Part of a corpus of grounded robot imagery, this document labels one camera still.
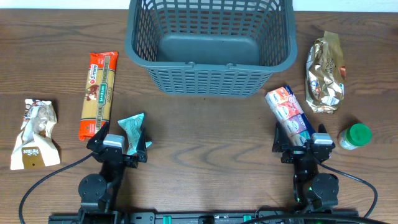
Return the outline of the orange spaghetti packet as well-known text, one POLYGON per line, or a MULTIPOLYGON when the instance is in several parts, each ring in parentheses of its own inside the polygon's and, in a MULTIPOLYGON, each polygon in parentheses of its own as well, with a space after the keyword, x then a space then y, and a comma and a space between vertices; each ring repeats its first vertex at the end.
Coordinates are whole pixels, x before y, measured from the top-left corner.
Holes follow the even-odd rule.
POLYGON ((91 53, 78 138, 92 138, 111 118, 119 52, 91 53))

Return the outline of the green lid jar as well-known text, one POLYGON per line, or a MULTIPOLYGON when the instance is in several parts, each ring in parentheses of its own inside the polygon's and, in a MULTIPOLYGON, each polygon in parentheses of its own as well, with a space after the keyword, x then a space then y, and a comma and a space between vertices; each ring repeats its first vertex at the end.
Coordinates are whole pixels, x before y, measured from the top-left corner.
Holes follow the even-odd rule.
POLYGON ((363 123, 356 123, 338 135, 338 143, 343 149, 353 150, 363 147, 371 142, 372 131, 363 123))

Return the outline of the multicolour carton pack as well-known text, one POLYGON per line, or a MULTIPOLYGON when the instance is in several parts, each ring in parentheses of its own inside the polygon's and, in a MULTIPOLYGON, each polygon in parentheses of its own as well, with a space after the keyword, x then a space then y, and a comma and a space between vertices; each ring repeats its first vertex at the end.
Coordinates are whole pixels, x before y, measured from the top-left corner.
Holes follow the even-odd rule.
POLYGON ((288 85, 269 91, 265 99, 294 146, 303 146, 315 133, 288 85))

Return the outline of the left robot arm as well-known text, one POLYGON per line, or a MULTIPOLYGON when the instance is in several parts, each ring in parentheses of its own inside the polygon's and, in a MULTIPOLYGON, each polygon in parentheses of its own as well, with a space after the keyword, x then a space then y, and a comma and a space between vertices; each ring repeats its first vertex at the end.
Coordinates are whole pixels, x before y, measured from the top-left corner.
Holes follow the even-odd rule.
POLYGON ((79 186, 81 197, 78 223, 129 223, 130 214, 115 208, 116 199, 127 168, 147 161, 145 134, 139 135, 137 154, 124 153, 125 138, 108 133, 109 123, 89 139, 86 147, 102 163, 101 171, 84 177, 79 186))

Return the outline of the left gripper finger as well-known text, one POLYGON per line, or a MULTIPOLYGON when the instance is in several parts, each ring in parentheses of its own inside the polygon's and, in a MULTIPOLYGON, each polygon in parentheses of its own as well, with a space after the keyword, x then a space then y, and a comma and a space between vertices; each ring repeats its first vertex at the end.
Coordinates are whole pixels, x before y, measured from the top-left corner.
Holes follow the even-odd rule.
POLYGON ((136 147, 137 160, 139 162, 147 162, 147 146, 145 136, 145 129, 143 128, 136 147))
POLYGON ((103 141, 108 134, 109 131, 109 123, 105 123, 101 129, 88 140, 86 145, 87 149, 96 149, 98 146, 103 144, 103 141))

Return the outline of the grey plastic basket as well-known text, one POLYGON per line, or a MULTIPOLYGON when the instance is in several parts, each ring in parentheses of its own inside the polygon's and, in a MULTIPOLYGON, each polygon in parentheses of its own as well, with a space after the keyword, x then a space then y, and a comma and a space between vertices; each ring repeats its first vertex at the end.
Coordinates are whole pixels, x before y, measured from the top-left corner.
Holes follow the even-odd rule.
POLYGON ((178 95, 250 96, 297 57, 292 0, 132 0, 125 51, 178 95))

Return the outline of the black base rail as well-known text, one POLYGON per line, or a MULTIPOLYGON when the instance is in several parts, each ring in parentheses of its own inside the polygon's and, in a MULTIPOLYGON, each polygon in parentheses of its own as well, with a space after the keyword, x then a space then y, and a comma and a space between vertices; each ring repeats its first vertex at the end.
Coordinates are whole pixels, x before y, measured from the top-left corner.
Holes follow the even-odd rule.
POLYGON ((262 218, 271 215, 284 215, 285 212, 279 210, 261 210, 259 212, 241 213, 88 213, 79 212, 77 215, 54 214, 49 216, 49 223, 62 224, 206 224, 206 223, 243 223, 255 218, 262 218))

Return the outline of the teal snack wrapper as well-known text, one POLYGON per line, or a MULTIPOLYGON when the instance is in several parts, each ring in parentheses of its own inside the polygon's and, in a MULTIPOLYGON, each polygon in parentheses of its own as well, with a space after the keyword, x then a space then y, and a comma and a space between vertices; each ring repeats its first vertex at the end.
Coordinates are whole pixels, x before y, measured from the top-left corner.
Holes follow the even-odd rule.
POLYGON ((142 134, 141 126, 144 121, 144 113, 136 114, 129 118, 120 119, 118 121, 119 126, 125 130, 128 140, 128 148, 126 151, 127 155, 137 155, 140 157, 146 157, 147 153, 146 150, 144 152, 139 152, 138 144, 139 139, 142 134))

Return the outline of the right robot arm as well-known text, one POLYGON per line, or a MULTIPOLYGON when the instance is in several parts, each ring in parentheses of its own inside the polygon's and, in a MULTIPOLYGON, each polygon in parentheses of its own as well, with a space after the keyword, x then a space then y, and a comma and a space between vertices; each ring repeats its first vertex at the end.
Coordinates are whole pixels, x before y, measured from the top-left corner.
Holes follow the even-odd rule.
POLYGON ((297 213, 330 212, 338 205, 337 176, 318 170, 318 166, 330 158, 334 148, 335 143, 322 124, 304 145, 294 146, 282 125, 276 123, 272 152, 280 153, 281 162, 294 167, 294 197, 297 202, 294 210, 297 213))

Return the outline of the gold coffee bag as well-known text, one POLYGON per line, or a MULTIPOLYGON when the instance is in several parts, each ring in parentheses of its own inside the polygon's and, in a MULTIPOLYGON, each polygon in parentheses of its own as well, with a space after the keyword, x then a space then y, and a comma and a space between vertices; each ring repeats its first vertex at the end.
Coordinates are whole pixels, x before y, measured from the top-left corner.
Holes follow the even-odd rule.
POLYGON ((333 114, 345 98, 346 68, 340 38, 325 31, 314 41, 305 65, 306 102, 315 113, 333 114))

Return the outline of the white brown snack bag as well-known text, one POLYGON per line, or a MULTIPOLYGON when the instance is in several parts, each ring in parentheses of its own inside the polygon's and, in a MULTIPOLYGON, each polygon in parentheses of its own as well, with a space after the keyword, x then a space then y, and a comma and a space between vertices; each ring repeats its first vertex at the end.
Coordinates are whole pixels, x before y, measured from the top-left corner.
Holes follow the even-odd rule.
POLYGON ((21 132, 11 154, 11 170, 38 169, 58 165, 60 155, 52 142, 57 116, 51 101, 25 100, 21 132))

